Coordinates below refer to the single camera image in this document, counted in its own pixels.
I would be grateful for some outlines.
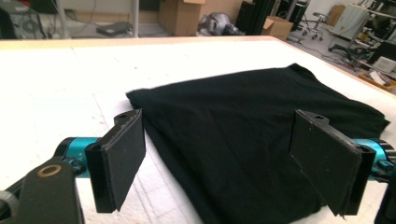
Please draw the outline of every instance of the office chair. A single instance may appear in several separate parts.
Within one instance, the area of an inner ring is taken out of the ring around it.
[[[313,28],[311,28],[311,27],[309,27],[309,25],[307,24],[306,30],[304,30],[303,35],[307,35],[308,32],[312,32],[312,33],[314,33],[314,35],[312,36],[312,39],[315,39],[315,38],[318,37],[318,35],[320,35],[319,40],[321,41],[321,40],[323,40],[323,32],[320,31],[320,30],[318,29],[318,27],[319,27],[319,24],[320,24],[321,22],[326,21],[327,19],[329,19],[329,17],[328,17],[327,15],[324,15],[324,14],[321,14],[321,13],[318,13],[318,12],[314,12],[314,16],[318,17],[318,20],[317,20],[317,22],[315,23],[315,26],[314,26]]]

